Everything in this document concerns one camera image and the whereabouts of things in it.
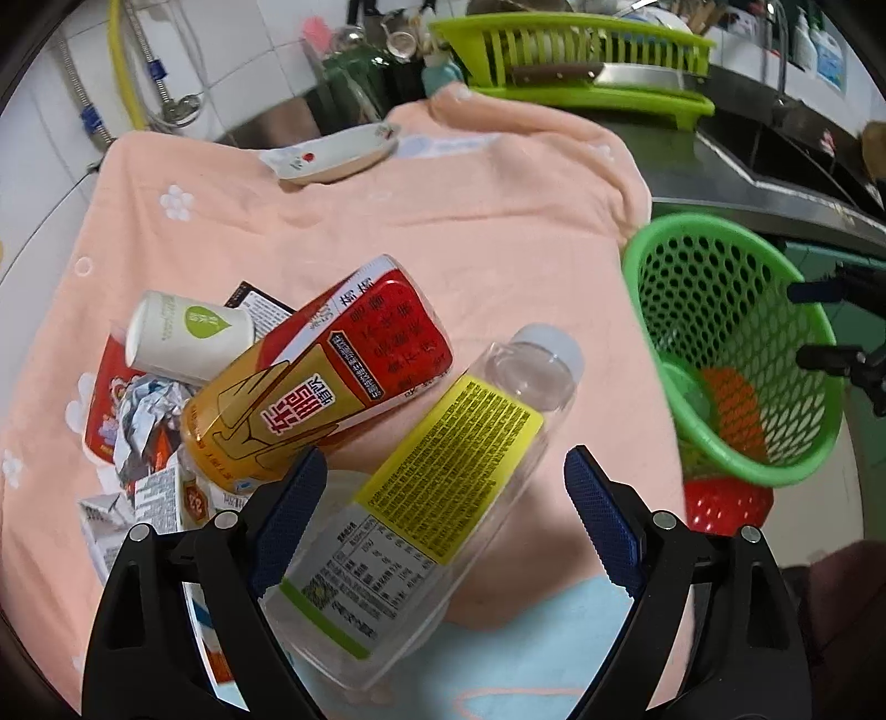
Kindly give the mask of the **person's right hand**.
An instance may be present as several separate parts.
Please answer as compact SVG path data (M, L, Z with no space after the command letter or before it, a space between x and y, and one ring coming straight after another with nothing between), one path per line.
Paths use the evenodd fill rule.
M861 540L810 567L810 615L821 645L884 639L884 543Z

